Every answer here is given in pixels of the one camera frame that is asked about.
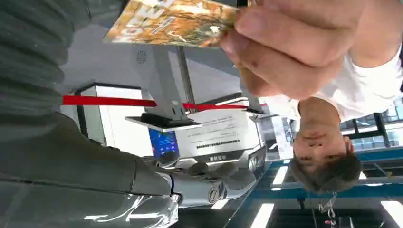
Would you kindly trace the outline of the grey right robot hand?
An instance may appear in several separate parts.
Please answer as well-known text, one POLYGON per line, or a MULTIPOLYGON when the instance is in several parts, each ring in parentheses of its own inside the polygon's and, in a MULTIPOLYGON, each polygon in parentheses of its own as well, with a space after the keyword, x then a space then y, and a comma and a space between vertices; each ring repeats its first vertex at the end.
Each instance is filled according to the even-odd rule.
POLYGON ((167 228, 179 207, 239 198, 254 174, 227 163, 166 170, 84 137, 69 117, 0 117, 3 228, 167 228))

